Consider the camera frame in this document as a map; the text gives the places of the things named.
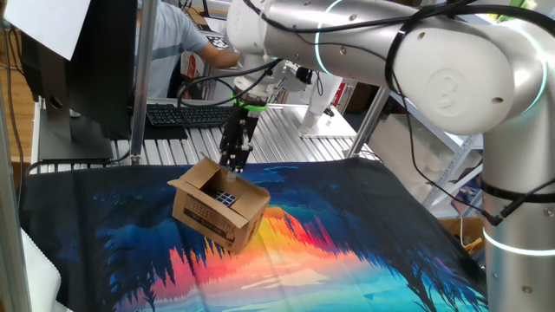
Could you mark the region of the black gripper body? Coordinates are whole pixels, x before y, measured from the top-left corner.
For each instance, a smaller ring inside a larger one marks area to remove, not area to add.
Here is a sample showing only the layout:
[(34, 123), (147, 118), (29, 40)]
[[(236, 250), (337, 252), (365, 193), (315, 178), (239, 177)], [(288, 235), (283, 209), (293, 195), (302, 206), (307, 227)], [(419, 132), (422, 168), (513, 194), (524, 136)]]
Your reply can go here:
[(225, 124), (219, 144), (219, 164), (226, 168), (244, 168), (253, 150), (252, 136), (260, 112), (237, 108)]

